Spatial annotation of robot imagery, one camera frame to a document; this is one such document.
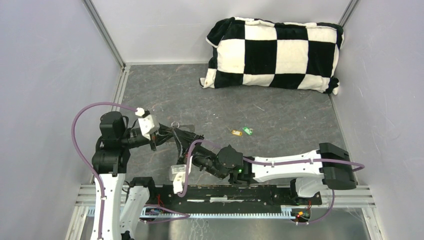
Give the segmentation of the yellow key tag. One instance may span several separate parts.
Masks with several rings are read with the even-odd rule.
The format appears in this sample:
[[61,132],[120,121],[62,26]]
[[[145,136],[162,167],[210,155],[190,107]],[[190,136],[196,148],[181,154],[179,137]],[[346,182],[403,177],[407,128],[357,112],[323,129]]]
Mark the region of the yellow key tag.
[[235,136],[239,136],[241,137],[243,135],[243,133],[239,130],[232,130],[231,133]]

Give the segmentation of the green key tag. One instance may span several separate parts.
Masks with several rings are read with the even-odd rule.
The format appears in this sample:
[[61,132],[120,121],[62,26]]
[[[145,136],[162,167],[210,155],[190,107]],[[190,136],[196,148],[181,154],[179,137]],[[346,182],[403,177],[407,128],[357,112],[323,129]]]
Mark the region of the green key tag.
[[253,134],[253,129],[249,128],[247,126],[243,127],[242,130],[249,136],[251,136]]

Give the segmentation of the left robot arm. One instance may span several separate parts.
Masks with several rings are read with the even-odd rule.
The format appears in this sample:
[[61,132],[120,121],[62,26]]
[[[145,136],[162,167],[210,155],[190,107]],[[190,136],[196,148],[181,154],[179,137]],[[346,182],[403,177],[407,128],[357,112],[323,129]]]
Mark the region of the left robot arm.
[[186,157],[193,141],[201,139],[195,133],[161,125],[148,110],[137,108],[138,127],[129,127],[128,118],[119,111],[101,116],[101,136],[91,159],[95,176],[95,214],[92,240],[132,240],[147,204],[157,198],[152,177],[135,177],[131,180],[122,203],[130,150],[142,146],[156,146],[174,138],[179,153]]

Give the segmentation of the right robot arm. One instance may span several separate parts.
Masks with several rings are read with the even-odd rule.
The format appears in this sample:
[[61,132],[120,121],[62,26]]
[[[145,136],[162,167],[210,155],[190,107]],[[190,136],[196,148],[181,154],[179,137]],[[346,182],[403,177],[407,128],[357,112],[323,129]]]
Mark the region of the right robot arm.
[[213,153],[196,142],[189,147],[185,160],[219,179],[228,179],[232,185],[290,179],[288,196],[295,204],[325,189],[355,189],[354,172],[363,168],[350,161],[346,150],[328,142],[309,152],[280,157],[245,156],[231,145]]

